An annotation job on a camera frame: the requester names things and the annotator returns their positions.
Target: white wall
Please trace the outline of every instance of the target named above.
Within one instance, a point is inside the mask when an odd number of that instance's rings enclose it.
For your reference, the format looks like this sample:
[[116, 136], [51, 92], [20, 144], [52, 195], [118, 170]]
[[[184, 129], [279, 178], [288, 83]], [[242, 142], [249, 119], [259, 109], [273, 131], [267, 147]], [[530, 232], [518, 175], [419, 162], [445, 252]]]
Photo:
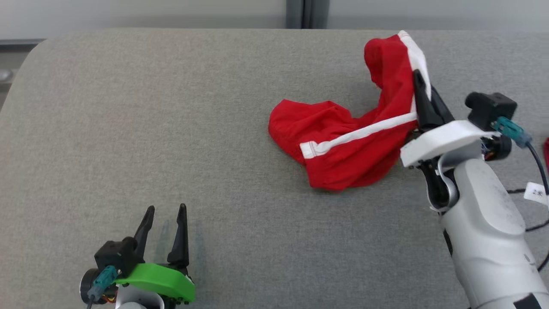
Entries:
[[549, 31], [549, 1], [330, 0], [328, 28]]
[[0, 40], [101, 27], [284, 28], [285, 0], [0, 0]]

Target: gray fabric surface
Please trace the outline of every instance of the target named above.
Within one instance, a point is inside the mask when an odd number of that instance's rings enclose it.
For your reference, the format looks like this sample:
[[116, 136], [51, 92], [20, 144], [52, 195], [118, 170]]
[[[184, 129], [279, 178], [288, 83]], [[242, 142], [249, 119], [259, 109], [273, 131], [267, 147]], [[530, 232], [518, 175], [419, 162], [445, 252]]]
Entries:
[[[193, 308], [466, 308], [421, 172], [313, 190], [267, 133], [284, 98], [373, 108], [363, 47], [395, 33], [116, 29], [38, 45], [0, 113], [0, 308], [84, 308], [93, 254], [149, 205], [145, 260], [165, 261], [181, 202]], [[411, 35], [456, 118], [471, 91], [503, 92], [541, 149], [547, 34]], [[527, 151], [492, 166], [509, 189], [539, 182]], [[547, 218], [513, 198], [529, 225]], [[548, 233], [528, 235], [538, 260]]]

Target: green plastic bracket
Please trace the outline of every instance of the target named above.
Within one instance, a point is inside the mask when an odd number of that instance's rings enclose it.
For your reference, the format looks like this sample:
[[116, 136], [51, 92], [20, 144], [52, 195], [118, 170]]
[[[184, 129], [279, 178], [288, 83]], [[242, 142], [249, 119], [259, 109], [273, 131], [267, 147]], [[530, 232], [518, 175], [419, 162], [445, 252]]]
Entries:
[[194, 283], [181, 272], [152, 263], [138, 264], [127, 278], [116, 284], [129, 283], [137, 288], [182, 301], [194, 301]]

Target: white trim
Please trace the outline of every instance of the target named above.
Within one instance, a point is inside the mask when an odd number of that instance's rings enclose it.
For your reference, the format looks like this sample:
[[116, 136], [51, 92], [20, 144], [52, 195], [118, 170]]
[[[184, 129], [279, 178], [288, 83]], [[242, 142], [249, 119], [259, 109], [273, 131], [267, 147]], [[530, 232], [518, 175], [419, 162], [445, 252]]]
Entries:
[[[426, 93], [429, 100], [431, 100], [431, 82], [429, 80], [429, 74], [427, 73], [427, 61], [425, 61], [425, 55], [423, 51], [417, 46], [412, 37], [406, 31], [399, 32], [400, 41], [408, 49], [408, 60], [410, 61], [410, 66], [412, 71], [419, 70], [423, 76], [423, 80], [426, 85]], [[389, 118], [382, 120], [380, 122], [371, 124], [362, 129], [349, 132], [342, 136], [339, 136], [331, 141], [324, 141], [318, 144], [315, 141], [303, 142], [299, 144], [301, 148], [301, 153], [305, 159], [312, 159], [314, 157], [322, 156], [328, 153], [332, 147], [348, 143], [350, 141], [363, 139], [366, 136], [370, 136], [374, 133], [377, 133], [382, 130], [391, 129], [398, 125], [405, 124], [417, 119], [416, 114], [416, 99], [412, 95], [412, 102], [410, 107], [410, 112], [404, 115], [397, 117]]]
[[325, 155], [332, 149], [332, 147], [348, 143], [350, 141], [363, 139], [366, 136], [372, 135], [382, 130], [391, 129], [401, 124], [412, 122], [417, 119], [416, 113], [408, 113], [397, 117], [392, 117], [380, 122], [376, 122], [372, 125], [365, 126], [362, 129], [355, 130], [353, 132], [344, 134], [331, 141], [321, 142], [317, 144], [314, 141], [304, 142], [299, 144], [303, 157], [305, 159], [312, 159], [321, 155]]

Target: teal connector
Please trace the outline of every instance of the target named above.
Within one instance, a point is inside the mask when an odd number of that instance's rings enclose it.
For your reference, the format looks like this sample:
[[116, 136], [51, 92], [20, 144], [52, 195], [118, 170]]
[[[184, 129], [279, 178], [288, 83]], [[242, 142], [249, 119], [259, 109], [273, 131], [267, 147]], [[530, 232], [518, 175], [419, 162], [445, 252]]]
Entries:
[[93, 282], [92, 288], [88, 291], [88, 298], [98, 300], [101, 298], [105, 290], [111, 285], [116, 277], [118, 277], [118, 271], [114, 266], [109, 265], [97, 276]]
[[510, 137], [520, 148], [526, 148], [527, 143], [532, 141], [532, 137], [524, 132], [523, 128], [505, 117], [498, 117], [492, 127], [501, 134]]

